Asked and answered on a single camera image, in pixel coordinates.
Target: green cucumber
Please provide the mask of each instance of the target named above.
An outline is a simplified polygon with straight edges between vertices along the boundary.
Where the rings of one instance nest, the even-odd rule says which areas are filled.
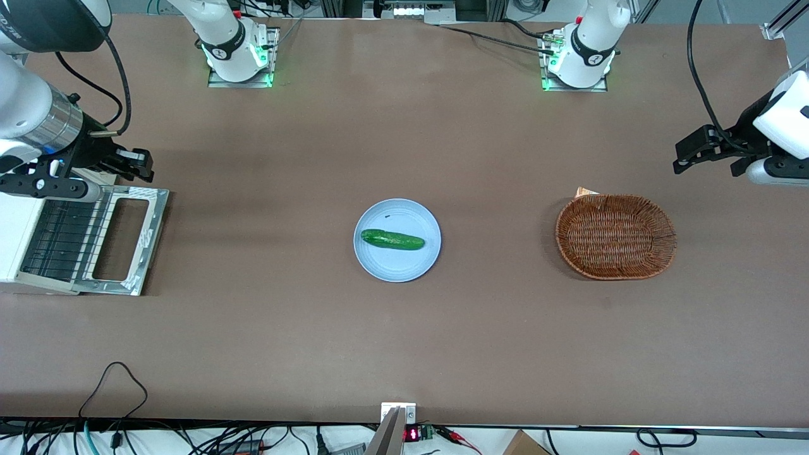
[[[360,235],[364,241],[379,248],[415,251],[424,246],[424,239],[382,229],[366,229]]]

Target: red digital display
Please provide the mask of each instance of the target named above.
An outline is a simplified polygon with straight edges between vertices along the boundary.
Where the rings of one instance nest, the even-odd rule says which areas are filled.
[[[404,442],[417,442],[421,440],[421,432],[418,429],[418,425],[408,425],[404,430],[403,436]]]

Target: wicker basket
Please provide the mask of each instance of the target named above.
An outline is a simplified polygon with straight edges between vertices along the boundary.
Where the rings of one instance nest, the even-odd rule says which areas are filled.
[[[677,236],[665,212],[632,194],[592,194],[570,201],[557,219],[561,255],[592,279],[646,279],[669,267]]]

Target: plate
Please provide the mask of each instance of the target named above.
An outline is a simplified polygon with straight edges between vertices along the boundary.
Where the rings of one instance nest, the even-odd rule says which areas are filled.
[[[365,242],[366,229],[382,229],[424,239],[416,251],[379,248]],[[433,214],[422,204],[409,199],[377,202],[360,217],[354,229],[354,252],[369,274],[390,283],[404,283],[422,276],[441,251],[441,229]]]

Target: green cable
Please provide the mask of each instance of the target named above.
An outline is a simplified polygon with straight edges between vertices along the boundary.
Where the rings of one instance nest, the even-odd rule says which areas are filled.
[[[99,450],[95,448],[93,439],[90,438],[90,428],[87,426],[87,422],[84,423],[84,437],[87,439],[87,445],[90,446],[90,451],[93,452],[93,455],[99,455]]]

